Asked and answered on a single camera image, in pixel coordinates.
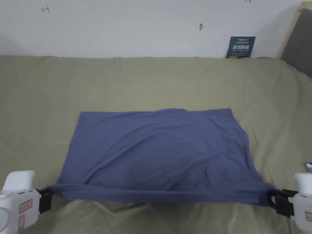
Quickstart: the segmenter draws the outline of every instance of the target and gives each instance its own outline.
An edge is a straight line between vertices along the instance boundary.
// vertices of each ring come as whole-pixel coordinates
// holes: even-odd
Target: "wooden bed frame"
[[[302,2],[293,16],[277,58],[312,77],[311,42],[312,2]]]

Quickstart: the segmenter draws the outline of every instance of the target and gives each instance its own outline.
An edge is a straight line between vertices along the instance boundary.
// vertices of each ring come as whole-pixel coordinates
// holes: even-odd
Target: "blue cloth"
[[[231,109],[82,112],[56,185],[68,198],[268,206]]]

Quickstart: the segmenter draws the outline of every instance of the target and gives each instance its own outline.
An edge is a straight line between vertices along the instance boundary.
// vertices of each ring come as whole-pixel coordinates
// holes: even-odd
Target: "sticker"
[[[23,213],[24,211],[30,209],[31,207],[32,207],[32,199],[28,200],[27,202],[20,204],[19,213]]]
[[[306,212],[305,212],[305,219],[306,219],[307,221],[312,222],[312,213],[306,211]]]
[[[22,215],[18,221],[18,230],[21,231],[25,227],[25,215]]]

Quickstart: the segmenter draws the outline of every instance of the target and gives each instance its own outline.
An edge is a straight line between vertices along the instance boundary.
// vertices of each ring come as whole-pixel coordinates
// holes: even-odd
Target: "handwritten mark on wall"
[[[46,6],[46,9],[41,9],[43,12],[45,12],[45,10],[48,10],[48,12],[50,13],[50,10],[49,10],[49,8],[48,8],[48,5]]]

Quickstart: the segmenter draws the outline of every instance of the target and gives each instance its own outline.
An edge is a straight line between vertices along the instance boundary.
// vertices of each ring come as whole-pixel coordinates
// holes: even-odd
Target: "mattress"
[[[0,56],[0,185],[34,170],[55,184],[81,111],[231,108],[256,169],[277,188],[312,162],[312,80],[280,60]],[[244,204],[65,201],[24,233],[300,233],[271,208]]]

